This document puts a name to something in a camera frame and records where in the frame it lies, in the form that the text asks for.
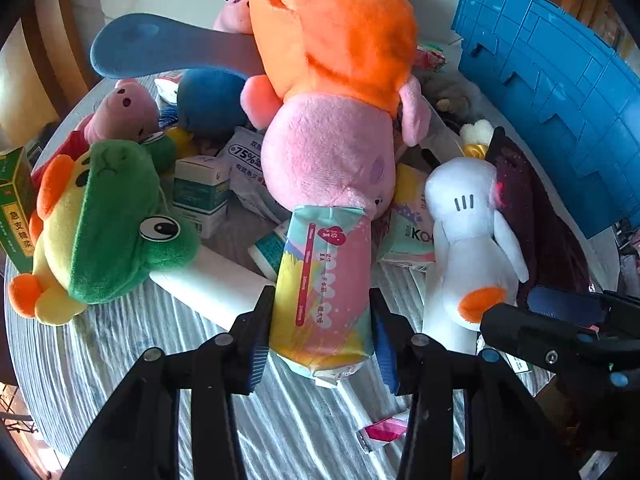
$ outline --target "purple plush spot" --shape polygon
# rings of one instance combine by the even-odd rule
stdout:
[[[382,157],[379,156],[376,160],[373,161],[373,166],[371,167],[371,173],[369,173],[369,182],[372,184],[377,184],[382,180],[382,176],[385,174],[385,161],[382,160]]]

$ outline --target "yellow label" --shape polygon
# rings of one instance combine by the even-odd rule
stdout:
[[[2,206],[2,212],[14,233],[15,239],[27,258],[33,256],[33,243],[29,234],[29,223],[24,221],[20,205],[17,202]]]

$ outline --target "pink and yellow package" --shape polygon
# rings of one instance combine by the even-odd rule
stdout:
[[[370,264],[371,223],[362,209],[295,209],[270,335],[294,372],[335,386],[371,356]]]

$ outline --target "white box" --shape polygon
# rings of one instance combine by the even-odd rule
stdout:
[[[174,207],[193,222],[200,238],[209,238],[225,218],[229,173],[221,157],[195,155],[175,163]]]

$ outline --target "orange plush clothing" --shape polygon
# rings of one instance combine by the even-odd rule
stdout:
[[[347,96],[396,116],[416,49],[406,0],[249,0],[262,63],[276,94]]]

